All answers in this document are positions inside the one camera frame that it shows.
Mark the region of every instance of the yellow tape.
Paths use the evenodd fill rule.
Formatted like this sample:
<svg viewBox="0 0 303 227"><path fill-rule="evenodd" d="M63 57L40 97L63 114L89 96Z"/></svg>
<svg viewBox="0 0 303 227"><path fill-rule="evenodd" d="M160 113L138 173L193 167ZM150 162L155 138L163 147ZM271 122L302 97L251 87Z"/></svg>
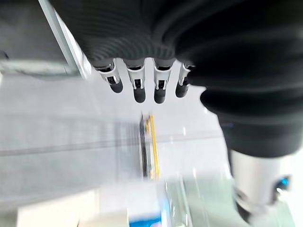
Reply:
<svg viewBox="0 0 303 227"><path fill-rule="evenodd" d="M150 115L150 123L151 123L151 140L152 140L152 153L153 153L153 160L155 164L155 174L156 178L159 178L159 162L158 162L158 150L157 150L157 143L156 143L156 132L155 132L155 125L153 121L153 116Z"/></svg>

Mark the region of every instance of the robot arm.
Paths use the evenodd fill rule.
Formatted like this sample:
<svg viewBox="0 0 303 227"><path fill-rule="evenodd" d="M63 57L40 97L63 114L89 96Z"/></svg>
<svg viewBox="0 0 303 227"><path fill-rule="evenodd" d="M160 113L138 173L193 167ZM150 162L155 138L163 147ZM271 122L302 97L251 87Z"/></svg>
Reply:
<svg viewBox="0 0 303 227"><path fill-rule="evenodd" d="M157 103L165 99L169 60L195 65L182 68L176 95L187 83L206 87L201 102L218 115L244 220L273 207L277 189L289 189L303 138L301 0L50 2L91 62L153 57ZM104 79L117 86L103 66ZM135 93L143 75L128 69Z"/></svg>
<svg viewBox="0 0 303 227"><path fill-rule="evenodd" d="M290 189L302 146L302 12L295 0L222 3L176 48L180 61L196 65L187 79L206 87L201 102L218 116L236 207L247 222Z"/></svg>

